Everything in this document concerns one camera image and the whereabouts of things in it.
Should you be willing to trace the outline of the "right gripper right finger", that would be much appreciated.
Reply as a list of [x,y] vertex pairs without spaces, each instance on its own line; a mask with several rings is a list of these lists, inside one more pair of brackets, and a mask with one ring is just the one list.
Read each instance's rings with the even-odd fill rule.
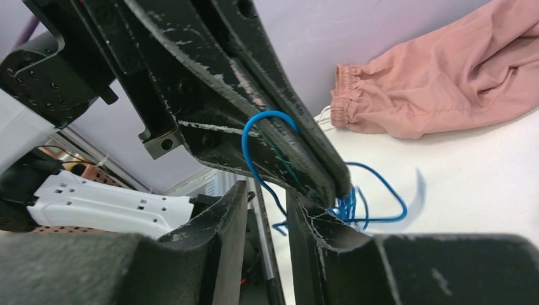
[[507,234],[368,236],[286,194],[297,304],[537,304],[538,250]]

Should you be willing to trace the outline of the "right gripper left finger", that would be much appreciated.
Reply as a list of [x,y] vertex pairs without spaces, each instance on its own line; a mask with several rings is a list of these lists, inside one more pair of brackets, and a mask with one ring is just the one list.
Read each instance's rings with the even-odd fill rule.
[[157,240],[139,234],[8,234],[2,304],[238,304],[247,183]]

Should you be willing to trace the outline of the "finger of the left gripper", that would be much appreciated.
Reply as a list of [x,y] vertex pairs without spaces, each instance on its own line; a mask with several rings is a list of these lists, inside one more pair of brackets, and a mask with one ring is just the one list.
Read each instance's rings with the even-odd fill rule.
[[298,130],[281,119],[271,140],[288,157],[291,187],[310,199],[343,199],[351,191],[350,172],[336,149],[292,88],[253,1],[198,1],[198,14],[250,87],[261,93],[265,109],[288,114]]
[[[189,153],[212,168],[249,172],[243,127],[271,109],[204,24],[198,1],[81,1],[79,15],[134,106],[135,90],[120,66],[129,51],[142,62],[151,104],[171,120]],[[251,160],[264,180],[297,191],[289,184],[288,157],[270,138],[273,127],[263,126],[271,119],[279,118],[262,119],[247,134]],[[293,120],[288,126],[298,130]],[[308,199],[324,208],[334,200]]]

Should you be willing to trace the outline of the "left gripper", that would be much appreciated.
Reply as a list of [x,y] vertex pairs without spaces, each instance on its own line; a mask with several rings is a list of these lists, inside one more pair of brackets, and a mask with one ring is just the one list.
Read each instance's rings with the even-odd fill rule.
[[[1,62],[1,89],[56,128],[63,129],[102,98],[113,104],[118,96],[110,85],[116,76],[87,32],[72,1],[26,1],[48,29],[15,48]],[[128,85],[135,90],[135,109],[145,125],[140,140],[157,159],[182,144],[165,113],[152,105],[143,85],[141,60],[129,51]]]

